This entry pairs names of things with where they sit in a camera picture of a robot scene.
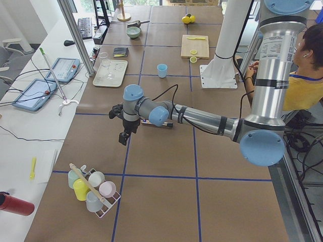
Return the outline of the silver metal muddler rod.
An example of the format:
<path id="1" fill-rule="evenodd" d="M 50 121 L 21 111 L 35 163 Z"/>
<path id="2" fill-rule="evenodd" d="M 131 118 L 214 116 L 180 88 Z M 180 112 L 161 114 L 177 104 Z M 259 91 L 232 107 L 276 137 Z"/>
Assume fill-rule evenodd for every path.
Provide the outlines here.
<path id="1" fill-rule="evenodd" d="M 151 126 L 158 127 L 157 125 L 154 125 L 153 123 L 149 122 L 148 120 L 142 120 L 141 123 L 143 125 L 151 125 Z M 174 126 L 173 123 L 171 123 L 171 122 L 165 122 L 165 123 L 161 124 L 159 127 L 160 128 L 172 128 L 173 126 Z"/>

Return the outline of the white cup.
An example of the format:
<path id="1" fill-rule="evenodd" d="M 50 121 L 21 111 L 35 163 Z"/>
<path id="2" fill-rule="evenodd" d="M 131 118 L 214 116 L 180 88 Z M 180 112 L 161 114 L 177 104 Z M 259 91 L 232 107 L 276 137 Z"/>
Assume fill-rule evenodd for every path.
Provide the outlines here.
<path id="1" fill-rule="evenodd" d="M 88 178 L 88 182 L 94 187 L 99 187 L 105 181 L 105 176 L 100 171 L 93 172 Z"/>

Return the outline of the light blue cup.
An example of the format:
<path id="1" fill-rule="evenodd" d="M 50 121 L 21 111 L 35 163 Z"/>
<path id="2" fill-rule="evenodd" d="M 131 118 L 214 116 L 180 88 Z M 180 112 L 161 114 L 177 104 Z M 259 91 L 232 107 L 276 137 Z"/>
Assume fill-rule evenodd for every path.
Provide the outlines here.
<path id="1" fill-rule="evenodd" d="M 165 78 L 167 76 L 168 66 L 166 64 L 158 64 L 156 68 L 160 78 Z"/>

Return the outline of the yellow cup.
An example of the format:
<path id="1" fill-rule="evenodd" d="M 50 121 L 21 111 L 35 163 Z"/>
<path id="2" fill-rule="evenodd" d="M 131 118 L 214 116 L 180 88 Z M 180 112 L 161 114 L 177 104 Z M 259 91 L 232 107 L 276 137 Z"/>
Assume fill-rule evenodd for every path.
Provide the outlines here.
<path id="1" fill-rule="evenodd" d="M 85 201 L 87 193 L 90 191 L 90 188 L 80 178 L 74 181 L 73 189 L 75 196 L 79 201 Z"/>

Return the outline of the reacher grabber stick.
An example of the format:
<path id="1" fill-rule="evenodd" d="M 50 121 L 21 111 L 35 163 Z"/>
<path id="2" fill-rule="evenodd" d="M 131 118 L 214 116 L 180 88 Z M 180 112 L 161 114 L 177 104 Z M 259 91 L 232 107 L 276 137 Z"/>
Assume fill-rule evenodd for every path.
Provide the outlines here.
<path id="1" fill-rule="evenodd" d="M 51 65 L 50 65 L 50 63 L 49 63 L 49 61 L 48 61 L 48 59 L 47 59 L 47 57 L 46 57 L 46 55 L 45 55 L 45 52 L 44 52 L 44 50 L 43 50 L 42 48 L 40 48 L 40 52 L 41 52 L 41 54 L 42 54 L 43 58 L 45 59 L 45 62 L 46 62 L 46 64 L 47 64 L 47 66 L 49 67 L 49 70 L 50 70 L 50 72 L 51 72 L 51 74 L 52 74 L 52 76 L 53 76 L 53 79 L 55 80 L 55 82 L 56 82 L 56 84 L 57 84 L 57 87 L 59 88 L 59 91 L 60 91 L 60 93 L 61 93 L 61 95 L 62 95 L 62 98 L 63 98 L 63 102 L 62 102 L 62 104 L 59 106 L 59 113 L 58 113 L 58 115 L 59 115 L 59 116 L 61 116 L 61 115 L 62 115 L 62 109 L 63 109 L 63 107 L 64 107 L 64 106 L 67 106 L 67 105 L 69 105 L 69 104 L 71 104 L 71 103 L 79 104 L 79 101 L 77 101 L 77 100 L 73 100 L 73 99 L 68 99 L 68 98 L 66 97 L 66 95 L 64 94 L 64 92 L 63 92 L 63 90 L 62 90 L 62 88 L 61 88 L 61 86 L 60 86 L 60 83 L 59 83 L 59 81 L 58 81 L 58 79 L 57 79 L 57 77 L 56 77 L 56 75 L 55 75 L 55 72 L 54 72 L 54 70 L 52 69 L 52 67 L 51 67 Z"/>

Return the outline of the dark folded cloth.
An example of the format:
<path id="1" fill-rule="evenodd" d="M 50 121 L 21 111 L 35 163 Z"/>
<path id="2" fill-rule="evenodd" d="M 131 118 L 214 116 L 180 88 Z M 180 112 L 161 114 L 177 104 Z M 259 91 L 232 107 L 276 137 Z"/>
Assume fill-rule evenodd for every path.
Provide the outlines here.
<path id="1" fill-rule="evenodd" d="M 129 49 L 127 47 L 116 47 L 113 51 L 113 57 L 127 57 L 129 53 Z"/>

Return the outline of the white notebook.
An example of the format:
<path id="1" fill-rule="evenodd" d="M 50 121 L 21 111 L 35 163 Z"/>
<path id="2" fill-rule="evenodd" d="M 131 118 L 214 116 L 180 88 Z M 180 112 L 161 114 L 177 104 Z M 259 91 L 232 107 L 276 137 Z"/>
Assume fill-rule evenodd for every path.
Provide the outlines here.
<path id="1" fill-rule="evenodd" d="M 51 176 L 53 166 L 57 159 L 57 149 L 46 150 L 43 156 L 37 161 L 36 164 L 36 182 L 38 184 L 48 183 Z"/>

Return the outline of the teach pendant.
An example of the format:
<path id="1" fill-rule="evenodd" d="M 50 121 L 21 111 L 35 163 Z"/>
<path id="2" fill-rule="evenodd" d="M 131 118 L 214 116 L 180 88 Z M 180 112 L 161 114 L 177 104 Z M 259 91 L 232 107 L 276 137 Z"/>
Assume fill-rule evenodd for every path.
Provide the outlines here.
<path id="1" fill-rule="evenodd" d="M 35 79 L 16 98 L 12 106 L 28 111 L 37 111 L 42 108 L 56 89 L 55 82 Z"/>
<path id="2" fill-rule="evenodd" d="M 77 74 L 80 60 L 77 58 L 57 58 L 52 66 L 52 70 L 59 83 L 69 83 Z"/>

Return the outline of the near teach pendant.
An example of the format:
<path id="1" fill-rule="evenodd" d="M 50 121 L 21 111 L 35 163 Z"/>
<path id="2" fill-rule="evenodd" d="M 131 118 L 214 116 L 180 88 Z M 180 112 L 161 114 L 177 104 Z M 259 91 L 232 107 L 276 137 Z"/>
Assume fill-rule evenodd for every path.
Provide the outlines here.
<path id="1" fill-rule="evenodd" d="M 12 106 L 28 111 L 37 111 L 42 108 L 56 89 L 55 82 L 35 79 L 16 98 Z"/>

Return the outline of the yellow plastic spoon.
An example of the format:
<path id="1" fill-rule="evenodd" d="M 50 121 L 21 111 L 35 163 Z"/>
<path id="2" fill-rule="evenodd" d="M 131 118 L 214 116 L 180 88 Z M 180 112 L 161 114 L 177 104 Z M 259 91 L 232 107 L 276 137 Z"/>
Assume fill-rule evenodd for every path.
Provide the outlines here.
<path id="1" fill-rule="evenodd" d="M 33 180 L 35 178 L 35 166 L 36 166 L 36 157 L 32 158 L 32 162 L 31 162 L 31 170 L 30 170 L 30 174 L 29 174 L 29 179 Z"/>

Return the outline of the metal ice scoop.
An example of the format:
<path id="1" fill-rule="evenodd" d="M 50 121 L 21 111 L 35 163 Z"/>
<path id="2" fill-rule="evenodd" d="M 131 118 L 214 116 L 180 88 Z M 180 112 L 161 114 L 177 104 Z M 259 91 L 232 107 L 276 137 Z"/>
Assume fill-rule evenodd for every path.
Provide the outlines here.
<path id="1" fill-rule="evenodd" d="M 149 23 L 149 22 L 150 22 L 150 20 L 145 20 L 145 21 L 137 20 L 137 21 L 133 21 L 133 22 L 131 22 L 131 23 L 128 23 L 128 24 L 127 24 L 127 27 L 128 27 L 128 28 L 130 28 L 130 27 L 138 27 L 138 28 L 140 28 L 140 26 L 141 26 L 142 24 L 146 24 L 146 23 Z"/>

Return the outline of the wooden cutting board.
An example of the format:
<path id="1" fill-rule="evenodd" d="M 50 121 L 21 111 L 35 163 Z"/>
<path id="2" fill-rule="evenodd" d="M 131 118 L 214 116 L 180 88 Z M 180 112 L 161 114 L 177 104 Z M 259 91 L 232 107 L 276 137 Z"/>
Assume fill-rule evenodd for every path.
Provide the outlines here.
<path id="1" fill-rule="evenodd" d="M 205 37 L 206 40 L 189 40 L 186 37 Z M 190 58 L 191 56 L 209 59 L 209 41 L 205 35 L 182 35 L 181 57 Z"/>

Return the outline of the black computer mouse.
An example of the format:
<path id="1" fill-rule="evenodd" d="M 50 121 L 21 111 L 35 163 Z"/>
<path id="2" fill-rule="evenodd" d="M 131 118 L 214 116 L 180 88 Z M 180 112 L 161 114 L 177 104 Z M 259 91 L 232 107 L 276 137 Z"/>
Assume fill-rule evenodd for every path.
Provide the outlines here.
<path id="1" fill-rule="evenodd" d="M 64 46 L 71 46 L 73 44 L 75 44 L 75 42 L 73 40 L 65 40 L 64 41 Z"/>

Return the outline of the yellow plastic knife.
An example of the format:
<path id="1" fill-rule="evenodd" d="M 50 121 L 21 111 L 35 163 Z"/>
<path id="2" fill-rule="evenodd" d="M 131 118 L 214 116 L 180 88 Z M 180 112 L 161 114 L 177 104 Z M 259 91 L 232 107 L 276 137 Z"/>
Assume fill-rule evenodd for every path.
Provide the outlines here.
<path id="1" fill-rule="evenodd" d="M 206 40 L 205 37 L 186 37 L 186 39 L 189 39 L 189 40 Z"/>

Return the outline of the grey office chair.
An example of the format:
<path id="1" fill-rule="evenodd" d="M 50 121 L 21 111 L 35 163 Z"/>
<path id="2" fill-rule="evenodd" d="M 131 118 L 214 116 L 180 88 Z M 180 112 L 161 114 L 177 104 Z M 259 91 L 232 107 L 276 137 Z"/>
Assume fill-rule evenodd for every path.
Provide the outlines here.
<path id="1" fill-rule="evenodd" d="M 1 98 L 12 86 L 14 80 L 25 68 L 34 54 L 34 49 L 25 52 L 21 38 L 11 38 L 2 41 L 1 45 Z"/>

